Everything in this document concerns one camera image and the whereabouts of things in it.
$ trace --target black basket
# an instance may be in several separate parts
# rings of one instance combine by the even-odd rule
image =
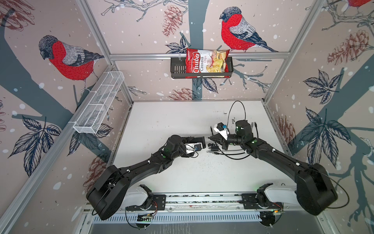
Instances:
[[[172,57],[171,64],[170,64],[170,72],[171,72],[171,77],[173,79],[184,79],[188,76],[197,76],[197,78],[223,78],[223,77],[214,77],[214,76],[231,77],[234,71],[232,57],[227,57],[226,66],[229,69],[228,72],[186,73],[186,57],[181,57],[180,61],[178,57]]]

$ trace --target bird head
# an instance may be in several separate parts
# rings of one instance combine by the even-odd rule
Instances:
[[[58,42],[57,38],[51,35],[46,35],[39,41],[39,50],[43,59],[54,59],[52,46]]]
[[[236,15],[236,14],[241,14],[241,13],[242,11],[239,9],[239,7],[231,6],[231,7],[226,8],[222,12],[220,19],[226,23],[231,18],[231,16]]]

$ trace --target red and white snack bag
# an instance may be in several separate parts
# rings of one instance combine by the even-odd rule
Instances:
[[[207,51],[201,49],[187,49],[186,73],[217,73],[228,72],[226,59],[229,55],[227,51]],[[204,76],[223,78],[225,76]],[[197,78],[197,76],[188,76],[186,78]]]

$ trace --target gray floor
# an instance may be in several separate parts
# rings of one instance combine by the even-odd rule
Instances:
[[[306,212],[287,211],[273,228],[259,222],[181,223],[152,224],[146,230],[138,230],[124,224],[93,224],[90,234],[323,234],[317,218]]]

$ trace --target white wire basket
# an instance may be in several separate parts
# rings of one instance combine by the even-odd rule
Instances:
[[[123,80],[122,72],[108,72],[73,126],[78,133],[97,133]]]

